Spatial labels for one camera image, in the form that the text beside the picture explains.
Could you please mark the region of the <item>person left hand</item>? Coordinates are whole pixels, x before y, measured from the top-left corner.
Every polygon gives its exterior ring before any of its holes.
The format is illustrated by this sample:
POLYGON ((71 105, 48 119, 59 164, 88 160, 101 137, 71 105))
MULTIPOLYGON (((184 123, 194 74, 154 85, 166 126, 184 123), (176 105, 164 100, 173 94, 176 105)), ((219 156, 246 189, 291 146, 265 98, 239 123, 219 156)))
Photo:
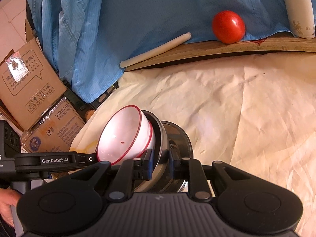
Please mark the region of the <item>person left hand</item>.
POLYGON ((0 189, 0 209, 2 219, 14 227, 11 207, 16 207, 22 195, 14 189, 0 189))

